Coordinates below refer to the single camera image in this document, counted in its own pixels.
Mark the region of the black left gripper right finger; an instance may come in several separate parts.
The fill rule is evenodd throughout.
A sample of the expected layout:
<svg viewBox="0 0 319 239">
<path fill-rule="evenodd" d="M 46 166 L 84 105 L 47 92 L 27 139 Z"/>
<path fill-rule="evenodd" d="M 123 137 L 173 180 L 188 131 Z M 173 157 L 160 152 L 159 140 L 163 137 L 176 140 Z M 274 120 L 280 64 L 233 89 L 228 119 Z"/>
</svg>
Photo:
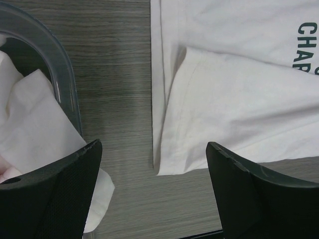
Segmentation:
<svg viewBox="0 0 319 239">
<path fill-rule="evenodd" d="M 245 159 L 216 142 L 206 147 L 226 239 L 317 239 L 319 185 Z"/>
</svg>

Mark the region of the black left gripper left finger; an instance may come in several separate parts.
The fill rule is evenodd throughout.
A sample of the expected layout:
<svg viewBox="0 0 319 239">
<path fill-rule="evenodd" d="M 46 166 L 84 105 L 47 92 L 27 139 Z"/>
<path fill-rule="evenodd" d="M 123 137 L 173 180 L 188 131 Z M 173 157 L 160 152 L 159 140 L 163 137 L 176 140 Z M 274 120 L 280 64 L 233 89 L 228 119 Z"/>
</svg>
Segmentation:
<svg viewBox="0 0 319 239">
<path fill-rule="evenodd" d="M 0 185 L 2 239 L 80 239 L 102 158 L 95 140 Z"/>
</svg>

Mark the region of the white and green raglan shirt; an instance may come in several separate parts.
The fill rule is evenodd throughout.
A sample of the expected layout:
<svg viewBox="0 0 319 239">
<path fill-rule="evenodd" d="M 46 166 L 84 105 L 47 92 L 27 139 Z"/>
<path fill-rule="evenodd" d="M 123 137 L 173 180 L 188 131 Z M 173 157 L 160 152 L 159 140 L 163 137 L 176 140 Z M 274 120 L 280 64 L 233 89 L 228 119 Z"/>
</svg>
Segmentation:
<svg viewBox="0 0 319 239">
<path fill-rule="evenodd" d="M 318 156 L 318 1 L 153 0 L 151 54 L 157 175 Z"/>
</svg>

